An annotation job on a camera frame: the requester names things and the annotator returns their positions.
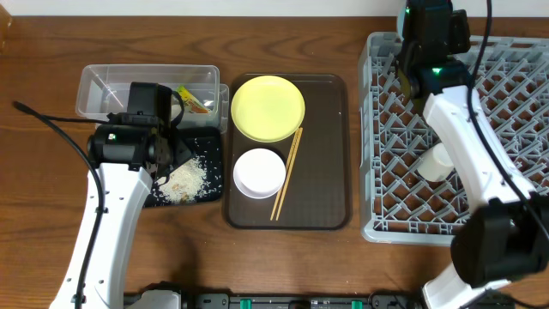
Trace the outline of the green yellow snack wrapper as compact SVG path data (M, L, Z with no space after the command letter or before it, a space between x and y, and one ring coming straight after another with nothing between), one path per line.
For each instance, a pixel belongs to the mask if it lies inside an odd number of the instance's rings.
M184 102L184 109L186 112L197 114L210 113L210 110L184 86L177 87L176 91Z

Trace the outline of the white bowl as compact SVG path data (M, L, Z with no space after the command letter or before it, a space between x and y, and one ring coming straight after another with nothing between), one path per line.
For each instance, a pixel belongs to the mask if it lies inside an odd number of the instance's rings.
M272 197L286 179L284 161L274 151L254 148L236 161L232 177L238 190L253 199Z

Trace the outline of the white cup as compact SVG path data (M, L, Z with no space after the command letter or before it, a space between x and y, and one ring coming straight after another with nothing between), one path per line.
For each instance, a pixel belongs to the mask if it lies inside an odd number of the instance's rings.
M418 174L430 182L441 182L454 170L454 164L444 145L439 142L419 158Z

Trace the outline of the light blue bowl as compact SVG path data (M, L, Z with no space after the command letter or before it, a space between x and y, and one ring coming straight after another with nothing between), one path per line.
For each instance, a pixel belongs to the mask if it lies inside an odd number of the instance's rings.
M406 13L407 13L407 7L403 6L400 9L399 14L397 15L397 19L396 19L397 34L398 34L398 37L401 41L404 40L404 38L403 38L403 28L404 28L404 21L405 21Z

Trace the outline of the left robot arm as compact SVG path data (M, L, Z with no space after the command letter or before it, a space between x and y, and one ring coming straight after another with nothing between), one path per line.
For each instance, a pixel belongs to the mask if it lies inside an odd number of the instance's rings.
M121 308L136 225L157 177L190 158L179 118L110 115L79 153L87 200L53 308Z

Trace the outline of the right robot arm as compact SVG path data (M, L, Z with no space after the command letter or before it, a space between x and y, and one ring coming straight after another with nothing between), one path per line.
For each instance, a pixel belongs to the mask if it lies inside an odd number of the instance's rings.
M471 217L452 239L450 265L422 290L424 308L469 308L548 265L548 199L510 160L474 86L467 14L449 0L409 1L396 70L401 91L444 145Z

